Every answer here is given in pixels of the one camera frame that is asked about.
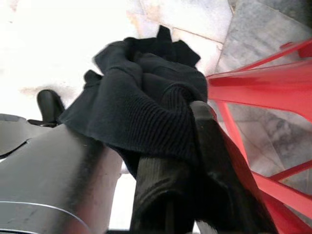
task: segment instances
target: black knit fabric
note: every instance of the black knit fabric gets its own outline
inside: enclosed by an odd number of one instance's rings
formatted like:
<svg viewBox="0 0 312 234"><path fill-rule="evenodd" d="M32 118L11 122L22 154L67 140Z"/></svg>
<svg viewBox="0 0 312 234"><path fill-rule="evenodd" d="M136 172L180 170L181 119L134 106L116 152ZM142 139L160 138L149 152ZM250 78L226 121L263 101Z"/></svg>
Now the black knit fabric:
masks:
<svg viewBox="0 0 312 234"><path fill-rule="evenodd" d="M172 43L164 27L155 39L114 42L95 56L104 76L85 74L84 91L60 121L116 149L134 176L141 155L196 164L188 104L207 101L205 77L192 68L198 59L185 43Z"/></svg>

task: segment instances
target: gray marble tile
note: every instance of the gray marble tile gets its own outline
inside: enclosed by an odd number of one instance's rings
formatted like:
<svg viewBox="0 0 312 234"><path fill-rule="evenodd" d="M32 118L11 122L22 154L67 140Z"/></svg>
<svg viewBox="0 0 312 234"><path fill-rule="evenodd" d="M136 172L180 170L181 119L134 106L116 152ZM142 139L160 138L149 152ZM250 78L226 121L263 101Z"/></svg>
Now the gray marble tile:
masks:
<svg viewBox="0 0 312 234"><path fill-rule="evenodd" d="M228 106L235 121L257 121L266 113L266 109L253 106L230 103Z"/></svg>
<svg viewBox="0 0 312 234"><path fill-rule="evenodd" d="M154 21L224 42L232 12L227 0L141 0Z"/></svg>
<svg viewBox="0 0 312 234"><path fill-rule="evenodd" d="M306 194L308 192L308 178L309 171L306 170L281 180L281 182Z"/></svg>
<svg viewBox="0 0 312 234"><path fill-rule="evenodd" d="M292 212L294 212L302 221L304 221L306 224L308 224L312 228L312 219L306 217L305 215L301 214L300 212L296 211L295 209L285 205L288 209L290 209Z"/></svg>
<svg viewBox="0 0 312 234"><path fill-rule="evenodd" d="M237 122L250 168L264 176L285 170L269 136L258 121Z"/></svg>
<svg viewBox="0 0 312 234"><path fill-rule="evenodd" d="M297 125L298 127L306 131L312 132L312 123L296 113L270 109L268 109L267 111L278 116L279 118L286 120L289 123Z"/></svg>
<svg viewBox="0 0 312 234"><path fill-rule="evenodd" d="M216 72L237 69L278 52L282 44L311 36L311 28L267 5L254 0L240 0ZM270 65L292 61L292 57L286 57Z"/></svg>
<svg viewBox="0 0 312 234"><path fill-rule="evenodd" d="M312 1L310 0L258 0L294 20L312 27Z"/></svg>
<svg viewBox="0 0 312 234"><path fill-rule="evenodd" d="M312 133L267 112L259 119L284 167L291 168L312 159Z"/></svg>

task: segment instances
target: marble floor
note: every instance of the marble floor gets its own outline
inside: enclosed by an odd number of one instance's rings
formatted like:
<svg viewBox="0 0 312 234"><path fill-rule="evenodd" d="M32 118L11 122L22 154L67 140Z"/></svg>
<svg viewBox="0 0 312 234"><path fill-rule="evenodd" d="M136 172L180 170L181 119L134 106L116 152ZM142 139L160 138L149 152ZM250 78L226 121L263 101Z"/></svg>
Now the marble floor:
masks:
<svg viewBox="0 0 312 234"><path fill-rule="evenodd" d="M0 112L40 119L36 94L46 88L69 106L82 91L84 72L97 71L93 55L115 40L153 37L160 24L201 56L196 67L203 74L230 71L312 37L311 6L308 0L0 0ZM293 54L272 64L296 60ZM312 159L312 125L304 118L229 107L254 171L270 176ZM312 195L311 181L307 170L283 182ZM134 188L134 179L122 174L110 228L129 228Z"/></svg>

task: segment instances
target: floor tile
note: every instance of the floor tile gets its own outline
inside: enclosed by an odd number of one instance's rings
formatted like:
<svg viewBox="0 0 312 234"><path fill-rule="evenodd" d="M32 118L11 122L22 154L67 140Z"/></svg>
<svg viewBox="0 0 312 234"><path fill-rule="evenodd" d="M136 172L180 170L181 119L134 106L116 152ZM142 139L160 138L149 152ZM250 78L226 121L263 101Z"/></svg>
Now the floor tile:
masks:
<svg viewBox="0 0 312 234"><path fill-rule="evenodd" d="M142 0L152 20L224 42L232 12L227 0Z"/></svg>
<svg viewBox="0 0 312 234"><path fill-rule="evenodd" d="M286 169L312 159L312 133L272 113L259 119Z"/></svg>
<svg viewBox="0 0 312 234"><path fill-rule="evenodd" d="M312 2L310 0L258 0L286 16L312 27Z"/></svg>
<svg viewBox="0 0 312 234"><path fill-rule="evenodd" d="M173 29L172 39L183 40L200 55L200 61L196 64L200 72L206 76L214 73L222 50L221 43L176 28Z"/></svg>
<svg viewBox="0 0 312 234"><path fill-rule="evenodd" d="M138 32L138 38L154 38L159 30L159 23L147 18L146 15L127 12L127 17Z"/></svg>
<svg viewBox="0 0 312 234"><path fill-rule="evenodd" d="M310 37L311 28L257 1L240 0L216 72L237 69L276 53L282 44Z"/></svg>
<svg viewBox="0 0 312 234"><path fill-rule="evenodd" d="M312 123L296 113L270 109L268 109L267 111L276 115L279 118L286 120L289 123L297 125L298 127L306 131L312 132Z"/></svg>
<svg viewBox="0 0 312 234"><path fill-rule="evenodd" d="M237 125L253 171L271 176L285 169L269 136L259 122L237 122Z"/></svg>
<svg viewBox="0 0 312 234"><path fill-rule="evenodd" d="M289 178L281 180L283 184L286 184L296 190L299 190L303 193L308 192L308 178L309 178L309 171L303 171L301 173L295 174Z"/></svg>
<svg viewBox="0 0 312 234"><path fill-rule="evenodd" d="M235 121L257 121L265 115L266 109L228 103L229 109Z"/></svg>
<svg viewBox="0 0 312 234"><path fill-rule="evenodd" d="M306 217L305 215L299 213L298 211L294 210L293 208L286 205L288 209L290 209L292 212L294 212L302 221L304 221L306 224L308 224L312 228L312 219Z"/></svg>
<svg viewBox="0 0 312 234"><path fill-rule="evenodd" d="M126 9L128 13L144 15L140 0L126 0Z"/></svg>
<svg viewBox="0 0 312 234"><path fill-rule="evenodd" d="M95 69L93 56L112 41L138 37L126 11L124 0L21 1L0 87L0 98L13 100L5 113L40 118L36 94L45 88L56 90L66 106L72 103L83 74Z"/></svg>

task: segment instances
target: white floor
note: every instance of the white floor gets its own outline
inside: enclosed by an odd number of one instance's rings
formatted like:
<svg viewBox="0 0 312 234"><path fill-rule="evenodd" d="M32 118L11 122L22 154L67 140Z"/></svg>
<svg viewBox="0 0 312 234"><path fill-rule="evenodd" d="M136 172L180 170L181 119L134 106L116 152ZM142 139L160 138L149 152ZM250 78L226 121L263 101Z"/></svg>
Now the white floor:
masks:
<svg viewBox="0 0 312 234"><path fill-rule="evenodd" d="M69 106L92 57L125 37L154 37L159 24L215 71L232 18L227 0L0 0L0 113L40 119L36 94L54 89ZM110 228L128 229L135 180L118 181Z"/></svg>

